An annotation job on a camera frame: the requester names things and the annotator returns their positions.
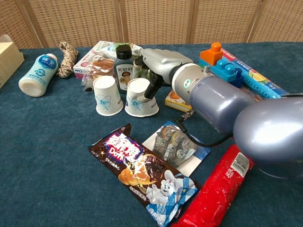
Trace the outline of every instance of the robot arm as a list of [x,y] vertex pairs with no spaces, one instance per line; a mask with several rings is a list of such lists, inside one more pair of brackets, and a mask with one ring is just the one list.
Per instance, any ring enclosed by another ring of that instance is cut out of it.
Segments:
[[216,77],[207,67],[202,69],[178,52],[145,49],[142,58],[156,79],[151,81],[140,101],[152,99],[165,82],[224,134],[232,132],[238,114],[254,103],[250,95]]
[[155,95],[163,82],[219,132],[233,132],[237,146],[268,175],[303,177],[303,94],[255,102],[177,52],[146,49],[143,62],[156,80],[144,94]]

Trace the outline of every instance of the rope coil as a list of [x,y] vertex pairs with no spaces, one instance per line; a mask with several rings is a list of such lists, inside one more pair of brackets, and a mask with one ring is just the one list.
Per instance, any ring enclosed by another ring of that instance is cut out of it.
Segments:
[[75,65],[78,51],[65,41],[60,42],[59,47],[64,54],[64,58],[56,75],[60,78],[67,78],[73,72],[72,68]]

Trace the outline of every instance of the plastic bag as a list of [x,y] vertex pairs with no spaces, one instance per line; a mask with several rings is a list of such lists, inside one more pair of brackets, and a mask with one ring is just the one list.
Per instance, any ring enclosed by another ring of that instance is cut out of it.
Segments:
[[236,145],[225,152],[212,174],[173,227],[218,227],[253,167]]
[[110,54],[113,57],[116,57],[116,49],[120,45],[129,45],[132,49],[132,54],[135,58],[141,56],[142,54],[143,48],[133,43],[114,43],[110,46],[103,48],[102,50],[107,51],[108,54]]
[[193,143],[176,125],[168,123],[157,132],[153,152],[177,168],[197,149],[198,145]]
[[88,59],[87,66],[84,69],[84,75],[81,84],[84,86],[84,91],[92,91],[93,81],[100,76],[112,76],[117,78],[114,73],[115,57],[107,52],[98,52]]

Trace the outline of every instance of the orange toy block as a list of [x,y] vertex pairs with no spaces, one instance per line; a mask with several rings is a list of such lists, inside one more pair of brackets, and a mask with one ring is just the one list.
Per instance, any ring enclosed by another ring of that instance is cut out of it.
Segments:
[[204,60],[211,66],[216,65],[217,61],[222,59],[223,51],[221,50],[221,43],[213,43],[211,48],[200,53],[200,59]]

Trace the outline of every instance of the blue tablecloth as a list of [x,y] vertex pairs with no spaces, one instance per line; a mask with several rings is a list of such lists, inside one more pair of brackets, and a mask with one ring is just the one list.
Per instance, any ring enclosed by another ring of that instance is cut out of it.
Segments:
[[[145,47],[179,51],[198,63],[200,51],[210,45]],[[286,91],[303,91],[303,43],[223,44],[223,48]],[[89,49],[78,48],[78,59]],[[123,110],[103,117],[96,112],[93,92],[83,92],[74,75],[54,77],[43,97],[23,94],[18,80],[36,57],[53,53],[61,62],[63,54],[59,49],[21,51],[25,62],[0,89],[0,226],[157,226],[114,174],[88,152],[87,145],[126,123],[133,126],[133,138],[145,141],[166,121],[182,114],[164,106],[170,88],[157,93],[160,111],[155,116],[138,119]],[[204,142],[221,137],[198,115],[186,126]],[[191,178],[203,184],[231,144],[229,140],[213,148]],[[277,180],[253,168],[222,226],[302,227],[302,188],[302,180]]]

